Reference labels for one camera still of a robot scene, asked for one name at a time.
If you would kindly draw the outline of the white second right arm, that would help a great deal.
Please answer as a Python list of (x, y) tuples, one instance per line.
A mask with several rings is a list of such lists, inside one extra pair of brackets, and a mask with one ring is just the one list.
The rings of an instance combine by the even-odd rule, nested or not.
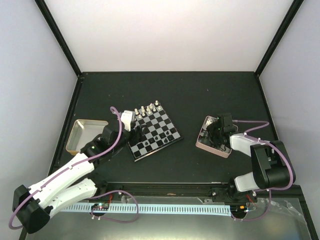
[[(213, 148), (223, 153), (230, 153), (233, 150), (251, 157), (251, 147), (261, 142), (244, 132), (238, 132), (238, 127), (232, 120), (224, 121), (222, 118), (215, 118), (206, 127), (208, 138)], [(228, 195), (234, 198), (235, 195), (257, 190), (259, 187), (254, 180), (253, 172), (234, 177), (228, 186)]]

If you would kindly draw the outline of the white second left arm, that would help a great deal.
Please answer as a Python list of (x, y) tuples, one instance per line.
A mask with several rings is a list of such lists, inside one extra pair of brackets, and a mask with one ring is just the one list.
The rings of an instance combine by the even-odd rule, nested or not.
[[(87, 156), (92, 157), (99, 154), (102, 150), (107, 150), (109, 147), (115, 150), (116, 148), (120, 147), (121, 144), (125, 143), (125, 138), (121, 137), (121, 134), (118, 131), (108, 130), (107, 127), (105, 127), (100, 138), (94, 139), (93, 141), (88, 143), (85, 147), (82, 148), (82, 151)], [(68, 187), (67, 189), (62, 191), (56, 198), (54, 198), (48, 205), (51, 208), (49, 213), (50, 217), (52, 218), (60, 211), (84, 199), (98, 199), (106, 195), (111, 195), (115, 192), (113, 190), (101, 195), (96, 195), (97, 190), (98, 182), (94, 181), (93, 178), (85, 178), (81, 182)], [(136, 214), (131, 220), (117, 220), (104, 217), (105, 213), (109, 213), (112, 211), (112, 207), (109, 203), (96, 203), (94, 205), (91, 205), (88, 210), (92, 219), (104, 219), (123, 224), (132, 223), (136, 219), (138, 219), (140, 209), (136, 199), (133, 199), (133, 201), (135, 205), (131, 206), (133, 207), (133, 210), (136, 211)]]

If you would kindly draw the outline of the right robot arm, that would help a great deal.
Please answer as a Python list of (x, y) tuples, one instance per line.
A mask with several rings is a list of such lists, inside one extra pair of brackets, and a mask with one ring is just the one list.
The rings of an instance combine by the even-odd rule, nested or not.
[(268, 121), (223, 120), (218, 117), (206, 127), (215, 146), (225, 146), (251, 158), (252, 171), (237, 176), (228, 187), (228, 198), (240, 201), (248, 191), (284, 191), (295, 182), (287, 150), (282, 141), (267, 141), (250, 136), (249, 133), (269, 125)]

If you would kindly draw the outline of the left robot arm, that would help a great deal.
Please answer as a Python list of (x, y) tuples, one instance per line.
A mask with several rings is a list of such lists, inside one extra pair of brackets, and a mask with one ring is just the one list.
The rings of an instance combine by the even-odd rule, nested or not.
[(47, 178), (29, 187), (21, 185), (13, 194), (12, 215), (8, 226), (17, 218), (27, 233), (42, 229), (61, 210), (82, 200), (101, 200), (112, 195), (107, 183), (98, 176), (96, 169), (121, 150), (127, 143), (138, 143), (145, 133), (145, 126), (114, 129), (106, 125), (103, 132), (88, 142), (68, 163)]

